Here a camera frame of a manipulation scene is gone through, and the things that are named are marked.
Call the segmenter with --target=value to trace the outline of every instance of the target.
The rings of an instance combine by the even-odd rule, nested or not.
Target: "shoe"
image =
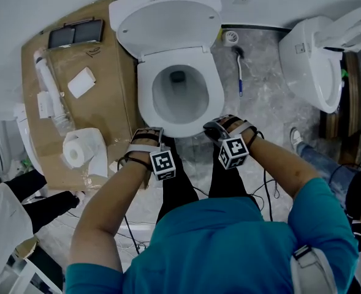
[[[81,206],[83,204],[83,200],[85,199],[85,193],[79,190],[79,191],[75,192],[75,196],[80,200],[80,202],[76,206],[76,208],[78,208],[79,206]]]
[[[296,127],[293,127],[291,129],[291,133],[290,133],[289,137],[291,139],[291,144],[292,144],[293,150],[296,151],[297,145],[303,141],[302,135],[300,134],[300,132],[298,131],[298,129]]]

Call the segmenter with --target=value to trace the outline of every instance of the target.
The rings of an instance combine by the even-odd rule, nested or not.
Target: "cardboard sheet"
[[[110,27],[108,5],[112,1],[99,0],[60,19],[21,49],[26,114],[39,162],[51,189],[94,190],[107,180],[100,176],[88,176],[87,164],[82,168],[68,169],[60,157],[63,137],[51,119],[39,118],[37,93],[40,89],[33,53],[47,45],[51,29],[93,17],[105,22],[101,43],[57,48],[50,51],[50,59],[58,88],[64,92],[64,100],[76,129],[95,127],[101,131],[107,145],[108,163],[124,155],[135,130],[144,126],[137,105],[134,59],[121,47]],[[67,84],[85,67],[91,69],[96,84],[76,99]],[[108,170],[108,175],[113,175],[113,172]]]

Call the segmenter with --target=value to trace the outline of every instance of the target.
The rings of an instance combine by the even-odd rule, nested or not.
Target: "marble floor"
[[[254,29],[236,30],[239,46],[245,52],[241,61],[243,72],[243,97],[238,94],[238,70],[235,54],[222,46],[220,40],[211,49],[225,92],[223,114],[231,113],[247,119],[258,127],[269,141],[291,149],[289,131],[297,126],[306,142],[320,152],[334,157],[339,145],[318,138],[319,110],[308,105],[290,92],[283,79],[278,55],[278,42],[284,37],[276,31]],[[177,140],[177,150],[183,159],[184,170],[192,184],[204,192],[210,188],[213,146],[204,134]],[[263,169],[252,159],[239,168],[248,192],[263,185]],[[278,187],[279,198],[273,198],[274,182],[268,184],[272,197],[272,213],[275,221],[287,221],[291,198]],[[206,196],[197,192],[200,199]],[[93,193],[88,193],[84,206]],[[263,217],[268,220],[268,205],[264,188],[258,192],[264,201]],[[260,207],[262,199],[256,198]],[[162,183],[151,180],[147,190],[140,190],[132,202],[127,218],[135,239],[144,250],[148,246],[159,209],[162,205]],[[58,217],[37,234],[41,246],[63,267],[67,265],[67,254],[74,227],[83,207]],[[125,225],[116,235],[121,261],[126,269],[137,255]]]

